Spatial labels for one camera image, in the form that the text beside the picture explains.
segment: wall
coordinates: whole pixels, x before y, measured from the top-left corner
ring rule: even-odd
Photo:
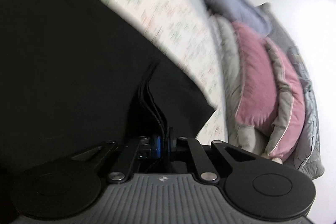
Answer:
[[[270,2],[295,40],[313,80],[320,118],[322,177],[314,180],[317,195],[309,213],[316,224],[336,221],[336,0],[250,0]]]

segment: gray ribbed plate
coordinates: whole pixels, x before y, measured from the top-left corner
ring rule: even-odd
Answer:
[[[135,174],[110,185],[100,200],[74,217],[39,221],[20,216],[14,224],[223,224],[267,223],[232,208],[216,186],[196,182],[192,175]],[[299,218],[292,223],[311,223]]]

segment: black cloth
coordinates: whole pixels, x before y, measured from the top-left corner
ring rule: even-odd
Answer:
[[[0,0],[0,173],[112,139],[151,64],[157,107],[180,136],[213,113],[197,86],[99,0]]]

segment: pink cushion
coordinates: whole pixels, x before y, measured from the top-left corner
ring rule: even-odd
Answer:
[[[278,86],[278,116],[265,152],[285,161],[294,151],[305,121],[305,100],[298,76],[282,50],[269,38],[265,48]]]
[[[278,113],[278,98],[273,69],[264,48],[264,39],[248,26],[232,23],[241,59],[241,98],[237,122],[254,126],[270,136]]]

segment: black circular joint cover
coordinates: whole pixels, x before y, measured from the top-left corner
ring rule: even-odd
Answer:
[[[55,161],[24,172],[15,180],[12,203],[38,219],[66,218],[90,206],[101,189],[99,177],[85,162]]]
[[[302,216],[315,198],[306,175],[266,159],[238,162],[224,190],[240,211],[268,221]]]

